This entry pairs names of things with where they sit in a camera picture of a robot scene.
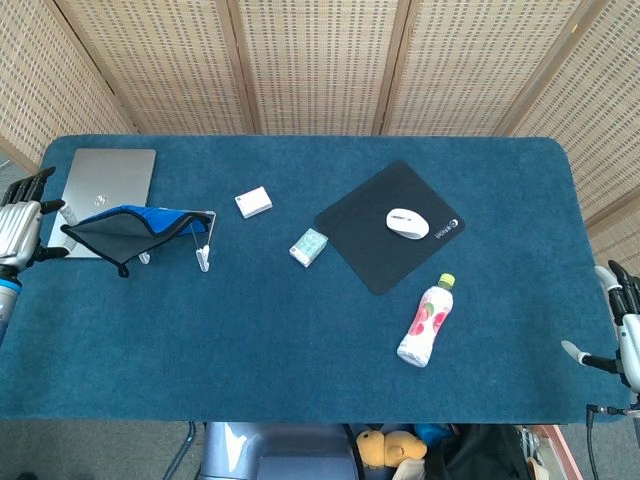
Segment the silver and black left robot hand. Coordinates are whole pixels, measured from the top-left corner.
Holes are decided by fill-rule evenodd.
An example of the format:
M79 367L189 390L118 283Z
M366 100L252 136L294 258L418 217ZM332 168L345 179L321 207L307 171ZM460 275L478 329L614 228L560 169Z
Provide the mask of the silver and black left robot hand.
M1 273L17 276L36 262L64 258L65 247L44 247L41 243L42 220L59 211L62 199L42 201L47 180L55 167L13 182L1 200Z

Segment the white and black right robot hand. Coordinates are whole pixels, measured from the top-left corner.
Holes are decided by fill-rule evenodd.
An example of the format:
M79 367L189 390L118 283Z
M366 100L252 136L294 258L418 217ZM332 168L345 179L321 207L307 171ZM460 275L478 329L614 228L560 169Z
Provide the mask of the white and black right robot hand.
M639 278L631 275L614 260L609 268L595 266L594 270L608 296L618 340L615 359L608 359L581 351L575 344L562 340L565 352L581 365L617 374L635 394L639 393Z

